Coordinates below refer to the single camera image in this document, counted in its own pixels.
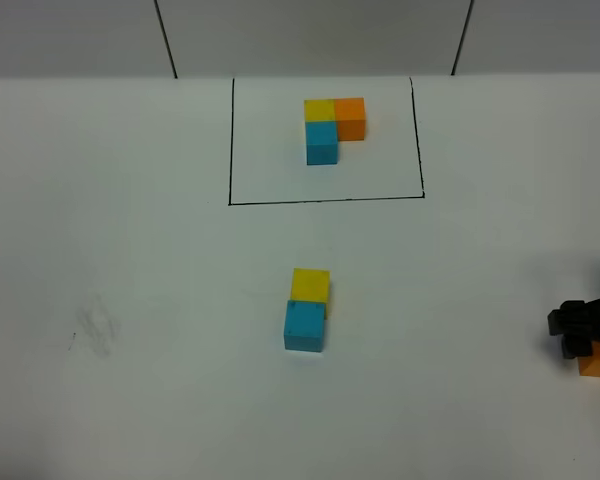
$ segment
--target blue cube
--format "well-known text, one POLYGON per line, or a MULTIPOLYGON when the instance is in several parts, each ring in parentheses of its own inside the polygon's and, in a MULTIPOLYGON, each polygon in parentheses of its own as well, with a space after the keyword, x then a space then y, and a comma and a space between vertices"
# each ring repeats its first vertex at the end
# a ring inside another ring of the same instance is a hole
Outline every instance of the blue cube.
POLYGON ((303 352, 321 352, 324 346, 325 304, 287 302, 284 321, 284 348, 303 352))
POLYGON ((307 165, 338 163, 338 129, 336 122, 306 122, 307 165))

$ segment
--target yellow cube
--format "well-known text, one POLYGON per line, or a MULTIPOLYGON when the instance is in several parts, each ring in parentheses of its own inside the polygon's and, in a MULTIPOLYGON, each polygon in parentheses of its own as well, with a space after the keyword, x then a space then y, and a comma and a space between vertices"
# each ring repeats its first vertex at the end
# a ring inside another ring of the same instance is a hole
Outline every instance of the yellow cube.
POLYGON ((335 122, 335 102, 329 100, 305 100, 304 101, 305 122, 335 122))
POLYGON ((329 301, 329 271, 294 268, 291 300, 326 305, 329 301))

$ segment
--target stacked cubes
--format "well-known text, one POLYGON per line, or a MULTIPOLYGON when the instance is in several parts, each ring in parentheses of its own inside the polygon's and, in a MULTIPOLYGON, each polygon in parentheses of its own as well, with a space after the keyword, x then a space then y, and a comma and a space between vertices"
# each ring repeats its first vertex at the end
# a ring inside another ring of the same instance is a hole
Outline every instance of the stacked cubes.
POLYGON ((364 98, 305 100, 307 165, 338 163, 338 141, 364 140, 364 98))
POLYGON ((291 299, 284 322, 284 348, 321 352, 329 301, 329 272, 293 270, 291 299))

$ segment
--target smudge mark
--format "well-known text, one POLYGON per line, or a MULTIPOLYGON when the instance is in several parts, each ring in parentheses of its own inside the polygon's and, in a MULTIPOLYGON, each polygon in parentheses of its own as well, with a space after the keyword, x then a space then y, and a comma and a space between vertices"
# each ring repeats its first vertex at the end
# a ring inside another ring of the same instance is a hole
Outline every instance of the smudge mark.
POLYGON ((120 324, 109 313, 102 297, 94 295, 85 306, 78 308, 76 317, 93 353, 100 358, 111 355, 113 343, 120 331, 120 324))

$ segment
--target gray wall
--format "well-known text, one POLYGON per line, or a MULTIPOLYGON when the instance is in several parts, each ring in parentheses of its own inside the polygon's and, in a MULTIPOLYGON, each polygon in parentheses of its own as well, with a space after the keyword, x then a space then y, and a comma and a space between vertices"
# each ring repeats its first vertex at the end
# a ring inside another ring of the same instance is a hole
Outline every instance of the gray wall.
POLYGON ((600 72, 600 0, 475 0, 456 73, 600 72))
POLYGON ((161 0, 179 75, 449 74, 469 0, 161 0))
POLYGON ((151 0, 0 0, 0 77, 171 76, 151 0))

